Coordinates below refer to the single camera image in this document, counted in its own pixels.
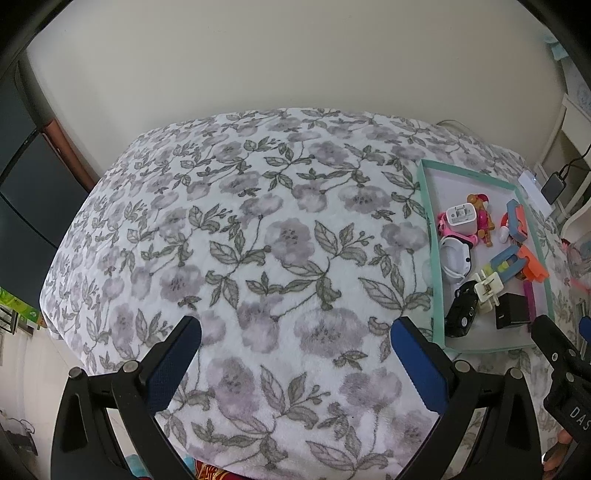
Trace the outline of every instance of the tray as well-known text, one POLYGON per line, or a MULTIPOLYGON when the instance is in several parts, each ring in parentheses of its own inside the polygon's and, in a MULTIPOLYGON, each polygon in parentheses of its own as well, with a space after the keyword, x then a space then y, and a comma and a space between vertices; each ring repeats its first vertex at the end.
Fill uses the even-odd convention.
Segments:
MULTIPOLYGON (((433 272, 433 342, 450 353, 485 353, 514 350, 534 346, 527 325, 496 329, 495 311, 478 314, 468 334, 461 338, 448 338, 444 335, 444 317, 453 301, 455 289, 459 286, 443 281, 439 255, 439 238, 436 231, 436 216, 447 208, 466 202, 471 193, 484 193, 489 198, 489 213, 495 224, 491 232, 493 246, 488 248, 479 242, 471 250, 472 269, 468 276, 479 271, 497 253, 510 245, 499 240, 499 223, 506 212, 510 199, 524 205, 528 222, 528 239, 524 242, 545 268, 544 256, 540 248, 534 218, 525 204, 516 185, 489 175, 465 168, 448 165, 433 160, 421 160, 418 164, 418 181, 421 186, 423 206, 427 212, 428 230, 431 243, 431 270, 433 272)), ((546 314, 554 320, 550 281, 533 282, 536 315, 546 314)), ((523 295, 523 284, 512 278, 499 294, 506 292, 523 295)))

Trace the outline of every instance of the tiled floor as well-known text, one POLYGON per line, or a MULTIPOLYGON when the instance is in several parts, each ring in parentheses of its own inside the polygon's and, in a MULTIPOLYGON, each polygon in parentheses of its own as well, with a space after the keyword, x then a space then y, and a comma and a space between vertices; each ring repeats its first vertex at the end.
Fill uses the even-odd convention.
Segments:
MULTIPOLYGON (((40 480, 50 479, 51 443, 61 395, 71 367, 82 363, 63 340, 54 340, 47 330, 36 331, 27 343, 23 375, 25 418, 35 427, 37 471, 40 480)), ((117 411, 111 411, 113 429, 125 455, 134 453, 117 411)))

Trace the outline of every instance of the black adapter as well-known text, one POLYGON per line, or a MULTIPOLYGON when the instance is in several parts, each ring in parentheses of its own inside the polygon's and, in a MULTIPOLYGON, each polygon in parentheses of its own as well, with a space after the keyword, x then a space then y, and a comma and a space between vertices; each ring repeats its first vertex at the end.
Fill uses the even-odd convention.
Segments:
POLYGON ((550 175, 548 181, 544 183, 544 186, 542 187, 542 195, 546 201, 552 205, 560 196, 565 187, 566 182, 558 174, 558 172, 554 172, 552 175, 550 175))

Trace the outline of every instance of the screw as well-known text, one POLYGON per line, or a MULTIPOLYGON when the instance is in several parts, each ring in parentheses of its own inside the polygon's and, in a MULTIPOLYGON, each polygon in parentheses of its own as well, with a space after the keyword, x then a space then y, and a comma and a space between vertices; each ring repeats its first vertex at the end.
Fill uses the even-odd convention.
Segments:
POLYGON ((72 380, 75 380, 76 378, 80 377, 81 375, 82 375, 82 369, 80 367, 73 367, 68 372, 68 377, 71 378, 72 380))
POLYGON ((521 378, 523 378, 523 373, 518 368, 512 368, 511 370, 509 370, 509 373, 516 380, 520 380, 521 378))
POLYGON ((464 360, 458 360, 455 364, 454 367, 456 367, 456 370, 465 374, 468 373, 470 371, 470 364, 464 360))
POLYGON ((135 360, 129 360, 128 362, 125 362, 123 364, 123 371, 126 374, 130 374, 132 372, 135 372, 139 367, 139 363, 136 362, 135 360))

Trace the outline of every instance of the bed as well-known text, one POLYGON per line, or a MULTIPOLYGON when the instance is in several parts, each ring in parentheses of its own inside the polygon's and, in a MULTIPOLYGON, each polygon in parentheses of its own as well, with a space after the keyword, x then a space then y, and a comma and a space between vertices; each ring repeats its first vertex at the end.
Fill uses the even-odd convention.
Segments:
MULTIPOLYGON (((422 158, 514 183, 525 168, 443 127, 335 109, 227 113, 140 135, 60 245, 41 294, 48 327, 101 374, 192 314, 202 347, 157 414, 179 452, 256 479, 393 478, 436 419, 387 335, 401 314, 432 329, 422 158)), ((556 226, 533 212, 556 322, 574 339, 556 226)), ((521 368, 542 447, 552 443, 538 350, 462 358, 521 368)))

